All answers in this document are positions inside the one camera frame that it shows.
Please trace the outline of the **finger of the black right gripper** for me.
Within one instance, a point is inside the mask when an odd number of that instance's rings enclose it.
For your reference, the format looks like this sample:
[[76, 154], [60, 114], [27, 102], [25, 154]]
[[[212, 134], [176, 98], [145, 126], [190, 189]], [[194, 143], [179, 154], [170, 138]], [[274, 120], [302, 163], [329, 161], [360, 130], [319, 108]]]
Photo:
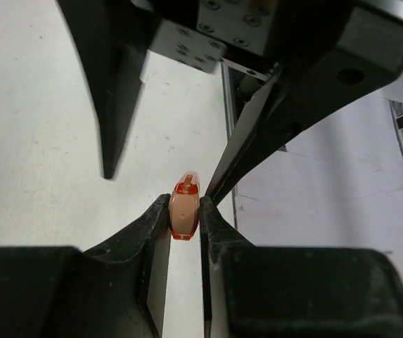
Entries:
[[158, 18], [133, 1], [59, 1], [99, 124], [103, 177], [114, 178]]

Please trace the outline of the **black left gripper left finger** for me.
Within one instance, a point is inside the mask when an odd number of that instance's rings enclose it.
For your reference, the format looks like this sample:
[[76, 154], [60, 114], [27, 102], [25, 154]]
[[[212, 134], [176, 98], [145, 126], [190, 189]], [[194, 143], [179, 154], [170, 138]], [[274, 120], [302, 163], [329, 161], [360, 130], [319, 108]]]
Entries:
[[169, 195], [91, 247], [85, 337], [161, 337], [169, 266]]

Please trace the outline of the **orange highlighter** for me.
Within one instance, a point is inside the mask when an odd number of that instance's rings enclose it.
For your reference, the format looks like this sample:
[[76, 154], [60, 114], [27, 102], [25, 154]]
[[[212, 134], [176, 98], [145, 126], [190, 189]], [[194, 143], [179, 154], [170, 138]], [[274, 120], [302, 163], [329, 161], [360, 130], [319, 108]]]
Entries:
[[176, 240], [188, 241], [196, 232], [200, 208], [199, 176], [187, 172], [176, 183], [169, 200], [170, 231]]

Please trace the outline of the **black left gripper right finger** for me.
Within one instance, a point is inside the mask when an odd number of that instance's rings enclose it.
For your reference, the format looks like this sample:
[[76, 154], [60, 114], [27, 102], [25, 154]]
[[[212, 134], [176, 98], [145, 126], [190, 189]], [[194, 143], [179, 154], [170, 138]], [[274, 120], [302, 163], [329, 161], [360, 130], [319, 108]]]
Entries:
[[200, 200], [200, 257], [205, 337], [254, 337], [249, 254], [255, 248], [221, 215], [209, 197]]

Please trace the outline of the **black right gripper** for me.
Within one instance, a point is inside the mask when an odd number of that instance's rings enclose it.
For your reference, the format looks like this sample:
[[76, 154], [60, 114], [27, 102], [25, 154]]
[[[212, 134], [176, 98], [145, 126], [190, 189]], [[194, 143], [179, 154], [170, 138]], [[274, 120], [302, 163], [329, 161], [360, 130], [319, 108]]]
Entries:
[[245, 105], [206, 194], [218, 204], [304, 130], [396, 80], [403, 1], [152, 1], [150, 49], [211, 73], [274, 76]]

